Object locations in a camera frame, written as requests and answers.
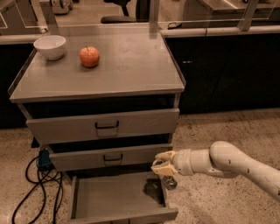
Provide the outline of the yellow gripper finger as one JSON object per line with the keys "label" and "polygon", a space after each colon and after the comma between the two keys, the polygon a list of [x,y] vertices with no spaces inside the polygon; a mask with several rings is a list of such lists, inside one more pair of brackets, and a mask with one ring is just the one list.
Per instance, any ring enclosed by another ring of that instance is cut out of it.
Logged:
{"label": "yellow gripper finger", "polygon": [[173,176],[177,170],[170,161],[155,160],[151,167],[152,171],[157,175]]}
{"label": "yellow gripper finger", "polygon": [[176,155],[176,152],[174,150],[168,150],[165,152],[158,153],[155,156],[155,160],[162,161],[162,162],[167,162],[167,161],[171,162],[175,155]]}

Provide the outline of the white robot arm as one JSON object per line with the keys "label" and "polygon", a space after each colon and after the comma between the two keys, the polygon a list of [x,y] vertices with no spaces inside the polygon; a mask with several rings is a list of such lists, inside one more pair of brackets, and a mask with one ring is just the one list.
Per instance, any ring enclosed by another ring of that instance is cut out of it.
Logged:
{"label": "white robot arm", "polygon": [[263,164],[231,143],[218,141],[203,150],[169,150],[159,153],[151,166],[161,176],[192,176],[203,173],[217,178],[249,179],[276,201],[280,201],[280,171]]}

